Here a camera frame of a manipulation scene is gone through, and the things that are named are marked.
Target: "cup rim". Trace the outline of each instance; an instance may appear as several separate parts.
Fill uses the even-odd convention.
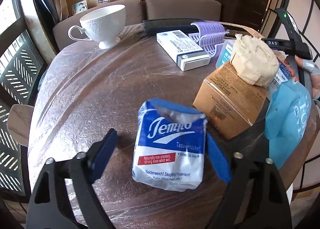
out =
[[[105,16],[105,15],[103,15],[103,16],[98,16],[98,17],[91,18],[91,19],[87,19],[87,20],[83,20],[83,18],[84,18],[85,16],[88,16],[90,13],[93,13],[93,12],[98,11],[98,10],[105,9],[106,7],[110,7],[110,6],[117,6],[117,7],[121,7],[121,8],[120,8],[119,10],[114,11],[114,12],[112,12],[112,13],[110,13],[110,14],[107,14],[107,15],[114,14],[114,13],[116,13],[116,12],[118,12],[118,11],[120,11],[120,10],[122,10],[122,9],[124,9],[124,8],[125,8],[125,5],[123,5],[123,4],[113,4],[113,5],[109,5],[109,6],[104,6],[104,7],[102,7],[102,8],[99,8],[99,9],[93,10],[93,11],[91,11],[91,12],[89,12],[89,13],[85,14],[84,16],[82,16],[82,17],[79,19],[79,21],[92,21],[92,20],[96,20],[97,18],[103,17],[103,16]]]

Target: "sofa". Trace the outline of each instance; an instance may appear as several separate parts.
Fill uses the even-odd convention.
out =
[[[66,46],[76,42],[69,38],[68,30],[73,25],[80,25],[80,18],[96,9],[114,4],[125,5],[125,25],[142,23],[147,19],[168,19],[168,18],[197,18],[202,20],[219,21],[221,4],[213,0],[120,0],[102,4],[87,11],[73,15],[58,23],[53,28],[53,35],[62,50]],[[84,39],[87,36],[74,30],[72,35],[75,38]]]

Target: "hand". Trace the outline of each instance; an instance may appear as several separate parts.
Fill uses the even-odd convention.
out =
[[[298,56],[294,57],[295,61],[297,62],[298,67],[302,67],[306,71],[310,73],[311,76],[311,83],[312,83],[312,98],[315,98],[317,94],[320,92],[320,69],[318,66],[311,60],[306,60],[299,58]],[[292,68],[289,68],[291,76],[299,82],[298,77],[295,76],[295,72]]]

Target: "metal bolt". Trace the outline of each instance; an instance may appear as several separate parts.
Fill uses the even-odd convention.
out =
[[[52,162],[54,162],[54,158],[49,158],[45,161],[46,164],[51,164]]]
[[[84,157],[86,157],[85,152],[79,152],[79,153],[76,155],[76,158],[77,158],[77,159],[83,159]]]
[[[266,163],[268,163],[268,164],[273,164],[273,160],[270,159],[270,158],[266,158]]]
[[[233,156],[234,156],[236,159],[243,159],[243,154],[240,153],[240,152],[235,152],[235,153],[233,153]]]

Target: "clear plastic table cover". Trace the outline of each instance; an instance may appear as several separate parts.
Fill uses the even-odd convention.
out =
[[[46,159],[71,159],[114,128],[118,131],[117,148],[93,188],[115,227],[204,228],[226,188],[207,157],[202,183],[185,192],[137,183],[131,168],[137,112],[142,103],[159,97],[191,106],[203,79],[215,70],[216,59],[207,66],[182,72],[156,38],[146,36],[141,24],[127,26],[120,38],[121,42],[108,51],[99,49],[95,42],[73,43],[51,63],[30,129],[31,188]],[[303,140],[280,170],[287,188],[308,155],[319,127],[314,107]],[[263,129],[261,112],[255,126],[228,144],[249,154],[252,146],[259,146]],[[76,219],[85,223],[72,181],[67,180],[66,185]]]

